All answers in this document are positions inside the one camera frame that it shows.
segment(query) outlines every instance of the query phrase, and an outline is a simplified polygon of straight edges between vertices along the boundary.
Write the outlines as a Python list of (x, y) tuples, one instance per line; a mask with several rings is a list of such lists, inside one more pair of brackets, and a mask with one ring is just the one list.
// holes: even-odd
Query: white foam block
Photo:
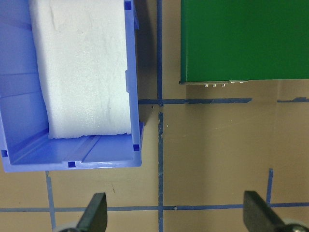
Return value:
[(131, 133), (123, 0), (30, 0), (49, 138)]

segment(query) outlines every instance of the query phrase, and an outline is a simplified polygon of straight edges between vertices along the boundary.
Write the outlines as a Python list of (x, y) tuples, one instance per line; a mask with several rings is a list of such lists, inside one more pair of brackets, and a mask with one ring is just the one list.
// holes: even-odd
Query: painter's tape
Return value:
[(243, 204), (164, 206), (164, 210), (213, 210), (213, 209), (242, 209), (242, 208)]
[(289, 103), (289, 102), (309, 102), (306, 97), (294, 98), (293, 100), (277, 100), (278, 103)]
[(275, 204), (270, 204), (270, 207), (272, 208), (278, 208), (278, 207), (308, 207), (309, 202), (302, 202), (302, 203), (275, 203)]
[(49, 212), (49, 208), (0, 208), (0, 213), (12, 212)]
[[(86, 208), (55, 208), (56, 212), (83, 212)], [(107, 211), (155, 211), (159, 210), (159, 206), (124, 206), (124, 207), (107, 207)]]
[(164, 116), (163, 113), (159, 113), (159, 125), (158, 125), (158, 134), (159, 134), (159, 143), (158, 143), (158, 177), (159, 177), (159, 193), (158, 193), (158, 226), (159, 232), (163, 232), (163, 193), (164, 193), (164, 169), (163, 169), (163, 128), (164, 128)]
[(273, 176), (274, 176), (274, 170), (272, 168), (270, 168), (269, 172), (268, 172), (268, 183), (267, 183), (267, 193), (266, 193), (266, 203), (268, 205), (270, 205), (270, 202), (271, 202)]
[(164, 104), (230, 104), (249, 103), (252, 98), (210, 98), (210, 99), (141, 99), (140, 105)]
[(46, 176), (46, 184), (47, 184), (47, 194), (48, 194), (50, 220), (51, 220), (52, 228), (54, 229), (56, 227), (56, 217), (55, 217), (55, 206), (54, 206), (54, 198), (53, 198), (52, 179), (49, 176), (49, 171), (45, 172), (45, 176)]
[(163, 99), (162, 84), (162, 0), (156, 3), (156, 56), (157, 56), (157, 97)]

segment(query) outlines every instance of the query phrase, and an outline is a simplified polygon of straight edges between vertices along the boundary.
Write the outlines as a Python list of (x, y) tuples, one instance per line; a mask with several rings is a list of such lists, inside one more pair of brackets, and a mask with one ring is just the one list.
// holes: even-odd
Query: blue tape line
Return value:
[[(55, 208), (56, 212), (83, 212), (86, 208)], [(107, 211), (155, 211), (159, 210), (159, 206), (125, 206), (125, 207), (107, 207)]]
[[(309, 207), (309, 202), (300, 203), (271, 203), (272, 208), (278, 207)], [(242, 204), (219, 204), (219, 205), (178, 205), (178, 206), (127, 206), (108, 207), (108, 211), (160, 211), (163, 210), (216, 210), (216, 209), (241, 209)], [(55, 212), (83, 212), (85, 207), (54, 208)], [(12, 212), (50, 212), (50, 208), (0, 208), (0, 213)]]
[(249, 103), (252, 98), (211, 98), (211, 99), (141, 99), (141, 105), (164, 104), (229, 104)]
[(268, 183), (267, 183), (267, 193), (266, 193), (266, 203), (270, 205), (271, 202), (271, 191), (272, 191), (272, 179), (274, 176), (274, 170), (272, 168), (269, 169), (268, 173)]
[(158, 223), (159, 223), (159, 232), (163, 232), (163, 197), (164, 197), (164, 170), (163, 170), (163, 127), (164, 127), (164, 118), (163, 113), (159, 113), (159, 144), (158, 144), (158, 177), (159, 177), (159, 193), (158, 193)]
[(309, 206), (309, 202), (270, 204), (270, 207), (272, 207), (272, 208), (277, 208), (277, 207), (308, 207), (308, 206)]
[(157, 17), (156, 17), (156, 55), (157, 55), (157, 97), (163, 98), (162, 85), (162, 0), (157, 0)]
[(51, 220), (51, 224), (52, 224), (52, 229), (54, 229), (56, 227), (56, 217), (55, 217), (55, 206), (54, 206), (54, 198), (53, 198), (52, 179), (49, 176), (49, 171), (45, 172), (45, 176), (46, 176), (46, 184), (47, 184), (47, 194), (48, 194), (50, 220)]
[(141, 99), (139, 100), (140, 105), (156, 105), (159, 104), (158, 99)]
[(164, 210), (213, 210), (213, 209), (242, 209), (242, 208), (243, 208), (242, 204), (164, 206)]
[(294, 98), (293, 100), (277, 100), (278, 103), (289, 103), (289, 102), (309, 102), (309, 99), (306, 97)]
[(49, 208), (0, 208), (0, 213), (12, 212), (49, 212)]

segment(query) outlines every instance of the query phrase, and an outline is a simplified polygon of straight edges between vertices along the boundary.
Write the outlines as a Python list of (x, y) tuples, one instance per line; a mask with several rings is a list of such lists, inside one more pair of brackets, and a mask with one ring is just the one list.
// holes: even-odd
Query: grid line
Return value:
[[(309, 202), (271, 203), (271, 208), (309, 207)], [(220, 210), (241, 209), (242, 204), (218, 204), (218, 205), (164, 205), (162, 206), (124, 206), (107, 207), (108, 211), (176, 211), (176, 210)], [(55, 212), (83, 212), (85, 207), (57, 207)], [(49, 208), (0, 208), (0, 213), (18, 212), (50, 212)]]
[(270, 202), (271, 202), (273, 176), (274, 176), (274, 170), (272, 168), (270, 168), (269, 172), (268, 172), (268, 184), (267, 184), (267, 193), (266, 193), (266, 203), (268, 205), (270, 205)]
[(159, 223), (159, 232), (163, 232), (163, 205), (164, 205), (164, 154), (163, 154), (163, 125), (164, 125), (164, 116), (163, 113), (159, 113), (159, 125), (158, 125), (158, 223)]
[(204, 99), (140, 99), (140, 105), (158, 104), (229, 104), (229, 103), (249, 103), (252, 98), (204, 98)]
[(163, 99), (163, 83), (162, 83), (162, 0), (156, 3), (156, 57), (157, 57), (157, 98)]
[(298, 97), (293, 100), (277, 100), (278, 103), (293, 103), (293, 102), (309, 102), (309, 99), (306, 97)]
[(45, 172), (45, 177), (46, 177), (46, 185), (47, 185), (50, 221), (51, 221), (51, 224), (52, 224), (52, 229), (54, 229), (56, 227), (56, 217), (55, 217), (55, 206), (54, 206), (54, 198), (53, 198), (52, 179), (49, 176), (49, 171)]

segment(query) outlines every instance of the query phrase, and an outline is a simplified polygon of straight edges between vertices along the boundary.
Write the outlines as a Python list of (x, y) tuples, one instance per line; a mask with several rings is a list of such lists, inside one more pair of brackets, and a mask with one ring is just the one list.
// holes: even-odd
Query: blue plastic bin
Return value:
[(133, 0), (124, 1), (132, 134), (48, 139), (27, 0), (0, 1), (0, 150), (6, 172), (141, 166)]

